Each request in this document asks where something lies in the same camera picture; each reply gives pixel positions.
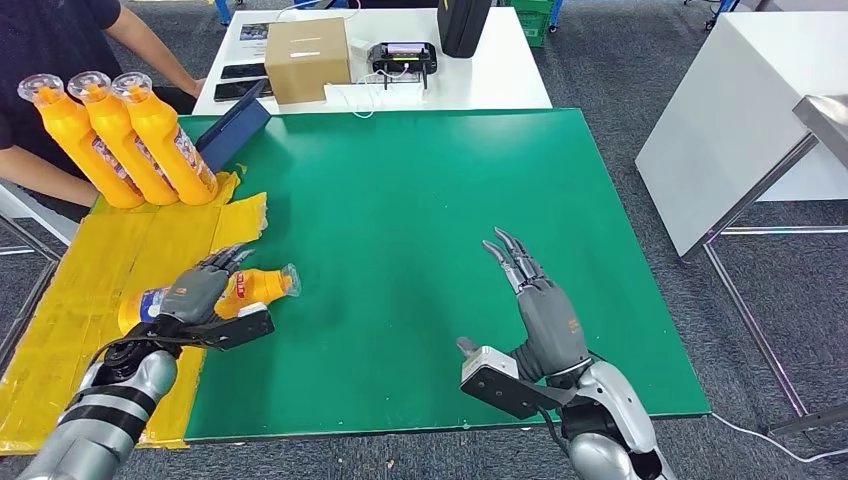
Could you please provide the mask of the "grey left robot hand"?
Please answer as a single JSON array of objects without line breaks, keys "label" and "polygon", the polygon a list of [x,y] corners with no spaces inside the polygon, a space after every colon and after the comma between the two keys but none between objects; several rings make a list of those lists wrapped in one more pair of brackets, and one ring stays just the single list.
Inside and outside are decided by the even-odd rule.
[{"label": "grey left robot hand", "polygon": [[230,278],[254,253],[244,243],[224,247],[180,274],[164,295],[159,314],[182,324],[205,325],[221,320],[215,310]]}]

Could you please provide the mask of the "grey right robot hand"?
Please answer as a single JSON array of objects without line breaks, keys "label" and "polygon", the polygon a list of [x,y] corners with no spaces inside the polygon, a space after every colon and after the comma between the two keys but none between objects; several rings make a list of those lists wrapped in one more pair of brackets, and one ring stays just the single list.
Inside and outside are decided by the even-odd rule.
[{"label": "grey right robot hand", "polygon": [[567,388],[591,363],[584,332],[565,291],[533,258],[518,237],[496,227],[500,243],[484,240],[483,248],[495,259],[515,295],[526,339],[507,353],[457,339],[465,356],[461,382],[469,382],[484,367],[510,380],[537,383],[549,379]]}]

